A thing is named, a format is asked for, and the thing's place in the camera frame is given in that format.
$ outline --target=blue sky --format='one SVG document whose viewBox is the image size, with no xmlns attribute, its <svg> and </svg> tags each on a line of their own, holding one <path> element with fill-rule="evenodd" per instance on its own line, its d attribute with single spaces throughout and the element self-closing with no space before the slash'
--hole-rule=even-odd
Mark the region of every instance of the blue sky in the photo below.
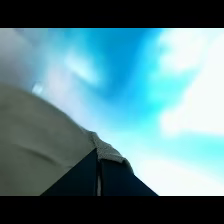
<svg viewBox="0 0 224 224">
<path fill-rule="evenodd" d="M 160 195 L 224 195 L 223 29 L 60 29 L 41 96 Z"/>
</svg>

